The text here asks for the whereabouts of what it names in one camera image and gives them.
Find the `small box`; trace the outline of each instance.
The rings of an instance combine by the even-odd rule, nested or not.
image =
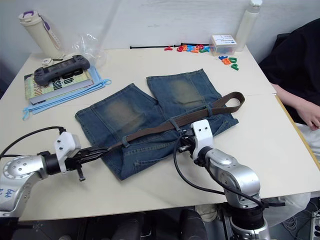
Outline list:
[[[237,49],[237,43],[231,35],[212,35],[210,49],[213,56],[233,55]]]

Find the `jeans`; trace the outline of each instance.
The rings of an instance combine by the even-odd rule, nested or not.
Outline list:
[[[107,147],[122,141],[122,148],[102,157],[121,180],[172,154],[179,132],[173,129],[131,142],[127,142],[125,136],[172,121],[173,117],[210,109],[212,103],[221,98],[203,69],[177,75],[150,76],[147,84],[156,99],[132,83],[75,115],[93,146]],[[211,114],[206,119],[214,136],[238,123],[229,113]],[[190,129],[190,124],[181,129]]]

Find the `stack of books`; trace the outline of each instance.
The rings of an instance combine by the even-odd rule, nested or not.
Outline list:
[[[45,101],[60,99],[72,92],[78,92],[93,85],[92,79],[87,70],[82,70],[80,74],[56,77],[47,86],[40,86],[35,82],[33,74],[24,76],[25,98],[32,104],[40,104]]]

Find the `belt loop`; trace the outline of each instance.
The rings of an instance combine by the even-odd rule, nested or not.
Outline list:
[[[130,144],[127,142],[127,136],[123,136],[121,138],[121,142],[126,148],[128,148],[130,146]]]
[[[209,104],[205,105],[205,108],[208,110],[209,117],[212,117],[213,113],[212,113],[212,109],[211,109],[210,105]]]
[[[170,123],[175,127],[175,130],[179,133],[182,133],[182,129],[177,125],[176,121],[173,118],[169,118]]]

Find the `white table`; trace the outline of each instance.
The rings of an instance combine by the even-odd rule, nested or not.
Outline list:
[[[320,190],[320,174],[304,143],[275,98],[271,87],[248,49],[236,55],[239,71],[224,65],[209,53],[164,51],[158,49],[107,50],[107,63],[98,68],[112,84],[91,94],[63,103],[22,120],[28,105],[24,95],[24,75],[32,73],[44,58],[31,54],[0,100],[0,150],[20,136],[48,127],[64,126],[78,135],[82,147],[90,146],[74,115],[97,101],[135,83],[151,94],[146,77],[191,72],[203,68],[222,95],[242,92],[241,109],[232,114],[239,124],[214,138],[214,144],[252,168],[261,182],[262,198]],[[58,131],[31,136],[14,146],[8,154],[54,152]],[[8,159],[3,158],[2,166]],[[192,182],[222,190],[205,172],[193,164],[188,154],[178,161]],[[101,160],[83,165],[86,181],[79,182],[76,171],[56,174],[32,189],[20,220],[49,220],[118,214],[206,203],[221,203],[224,196],[202,192],[183,182],[172,157],[119,181]]]

